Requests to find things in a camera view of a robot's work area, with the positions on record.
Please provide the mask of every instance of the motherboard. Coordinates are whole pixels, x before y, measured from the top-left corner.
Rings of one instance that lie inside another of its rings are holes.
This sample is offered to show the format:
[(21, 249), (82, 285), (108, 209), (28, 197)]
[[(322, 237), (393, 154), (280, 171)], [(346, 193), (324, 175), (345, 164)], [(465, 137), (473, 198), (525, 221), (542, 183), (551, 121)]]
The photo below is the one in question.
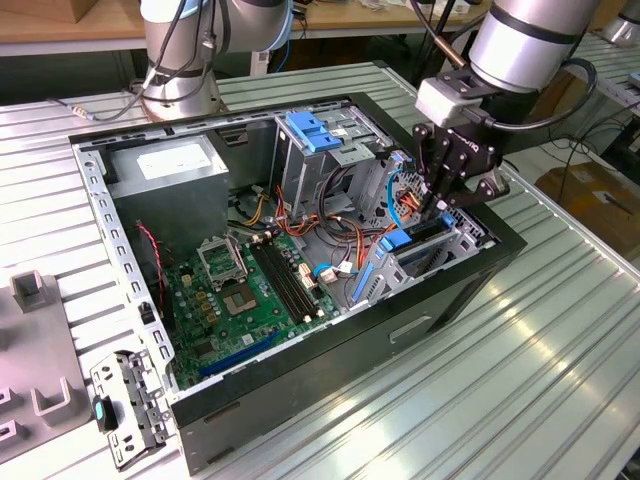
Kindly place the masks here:
[(286, 234), (258, 245), (216, 244), (165, 268), (181, 389), (340, 314), (324, 287), (300, 273), (306, 264)]

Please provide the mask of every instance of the red wire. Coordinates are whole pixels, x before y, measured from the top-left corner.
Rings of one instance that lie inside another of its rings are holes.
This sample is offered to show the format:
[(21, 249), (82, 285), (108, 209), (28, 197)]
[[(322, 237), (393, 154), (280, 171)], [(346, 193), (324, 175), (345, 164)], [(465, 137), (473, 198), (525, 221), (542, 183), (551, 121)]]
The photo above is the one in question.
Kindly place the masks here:
[(162, 309), (164, 303), (164, 285), (162, 285), (162, 263), (160, 262), (160, 252), (158, 251), (158, 244), (156, 239), (153, 238), (151, 232), (147, 230), (143, 225), (138, 224), (138, 228), (142, 230), (149, 241), (151, 242), (151, 246), (153, 247), (153, 253), (156, 256), (156, 267), (158, 269), (158, 283), (160, 284), (160, 308)]

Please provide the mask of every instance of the yellow wire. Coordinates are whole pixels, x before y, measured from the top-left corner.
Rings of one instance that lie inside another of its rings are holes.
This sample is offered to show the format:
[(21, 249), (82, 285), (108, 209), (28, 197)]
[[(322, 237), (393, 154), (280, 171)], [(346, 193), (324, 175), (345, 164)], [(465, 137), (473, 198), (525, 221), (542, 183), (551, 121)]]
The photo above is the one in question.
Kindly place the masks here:
[(255, 225), (258, 220), (260, 220), (260, 215), (262, 214), (262, 203), (264, 202), (264, 197), (260, 196), (260, 200), (258, 200), (258, 208), (256, 209), (255, 215), (251, 218), (251, 220), (247, 220), (243, 223), (243, 225), (250, 227)]

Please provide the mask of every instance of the aluminum workbench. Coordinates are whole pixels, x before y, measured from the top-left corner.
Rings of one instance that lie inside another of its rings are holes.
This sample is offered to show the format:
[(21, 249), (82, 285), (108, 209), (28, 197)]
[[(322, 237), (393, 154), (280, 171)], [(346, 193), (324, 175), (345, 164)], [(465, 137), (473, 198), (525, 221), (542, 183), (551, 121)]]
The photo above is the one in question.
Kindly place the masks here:
[[(364, 91), (409, 129), (415, 92), (373, 64), (220, 82), (230, 109)], [(113, 112), (124, 94), (74, 100)], [(47, 103), (0, 108), (0, 281), (55, 274), (79, 362), (139, 341), (67, 144), (88, 126)], [(614, 478), (640, 445), (640, 276), (513, 171), (491, 204), (528, 242), (460, 318), (197, 478)], [(0, 478), (183, 478), (177, 439), (118, 475), (88, 423)]]

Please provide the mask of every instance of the black ram slot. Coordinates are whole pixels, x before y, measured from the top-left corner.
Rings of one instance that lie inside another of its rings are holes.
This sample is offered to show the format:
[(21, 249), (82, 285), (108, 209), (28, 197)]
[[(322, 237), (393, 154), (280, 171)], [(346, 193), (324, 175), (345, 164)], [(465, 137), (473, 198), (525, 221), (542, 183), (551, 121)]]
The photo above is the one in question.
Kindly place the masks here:
[(260, 268), (269, 280), (269, 283), (278, 294), (278, 298), (280, 298), (282, 303), (285, 305), (290, 315), (294, 318), (294, 321), (298, 322), (298, 319), (304, 318), (304, 310), (297, 301), (295, 293), (285, 283), (282, 275), (278, 273), (278, 268), (271, 261), (271, 255), (274, 255), (274, 252), (268, 248), (268, 245), (256, 247), (254, 251), (254, 257), (258, 262), (258, 265), (260, 265)]
[(307, 292), (298, 282), (289, 266), (282, 259), (280, 251), (273, 245), (260, 245), (252, 248), (253, 257), (258, 262), (262, 272), (275, 290), (294, 323), (299, 325), (305, 316), (314, 318), (316, 307)]

